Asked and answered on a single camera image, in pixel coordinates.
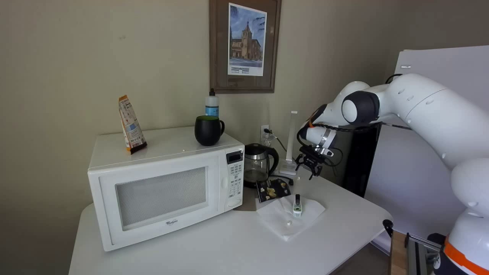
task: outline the electric kettle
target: electric kettle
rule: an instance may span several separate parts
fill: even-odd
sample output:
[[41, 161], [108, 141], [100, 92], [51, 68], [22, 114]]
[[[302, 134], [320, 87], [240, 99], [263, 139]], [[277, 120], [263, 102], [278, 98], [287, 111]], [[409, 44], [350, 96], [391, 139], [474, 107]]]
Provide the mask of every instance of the electric kettle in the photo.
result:
[[[273, 157], [270, 168], [269, 156]], [[256, 182], [266, 181], [278, 165], [278, 153], [275, 149], [258, 143], [244, 147], [244, 186], [255, 188]]]

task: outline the white microwave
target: white microwave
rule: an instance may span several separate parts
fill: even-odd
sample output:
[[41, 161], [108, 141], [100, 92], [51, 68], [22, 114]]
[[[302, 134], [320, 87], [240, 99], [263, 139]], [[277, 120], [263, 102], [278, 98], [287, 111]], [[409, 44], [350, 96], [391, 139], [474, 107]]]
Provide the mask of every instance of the white microwave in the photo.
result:
[[223, 134], [200, 145], [194, 127], [144, 131], [133, 155], [124, 135], [101, 135], [88, 177], [105, 251], [142, 242], [231, 210], [243, 200], [245, 146]]

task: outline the white napkin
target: white napkin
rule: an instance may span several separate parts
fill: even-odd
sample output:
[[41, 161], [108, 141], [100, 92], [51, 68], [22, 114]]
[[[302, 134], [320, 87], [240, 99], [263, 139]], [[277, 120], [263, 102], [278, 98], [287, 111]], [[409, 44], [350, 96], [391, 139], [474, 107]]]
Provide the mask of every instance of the white napkin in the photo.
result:
[[295, 218], [292, 211], [294, 198], [294, 195], [286, 196], [257, 210], [263, 223], [285, 241], [309, 228], [325, 210], [317, 201], [301, 196], [302, 215]]

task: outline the white table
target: white table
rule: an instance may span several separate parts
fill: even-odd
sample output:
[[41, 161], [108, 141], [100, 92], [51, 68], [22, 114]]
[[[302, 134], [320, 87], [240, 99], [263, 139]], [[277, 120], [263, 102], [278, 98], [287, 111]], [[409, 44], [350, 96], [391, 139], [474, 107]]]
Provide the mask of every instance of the white table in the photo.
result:
[[228, 211], [142, 243], [105, 252], [93, 205], [80, 217], [70, 275], [258, 275], [332, 272], [377, 237], [392, 219], [379, 206], [301, 168], [294, 192], [326, 210], [288, 242], [256, 212]]

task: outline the framed picture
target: framed picture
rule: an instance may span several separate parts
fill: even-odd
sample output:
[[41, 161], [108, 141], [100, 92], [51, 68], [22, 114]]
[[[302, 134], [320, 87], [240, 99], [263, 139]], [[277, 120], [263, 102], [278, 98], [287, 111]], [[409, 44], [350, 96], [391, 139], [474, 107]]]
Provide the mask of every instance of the framed picture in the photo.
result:
[[282, 0], [210, 0], [210, 88], [273, 92]]

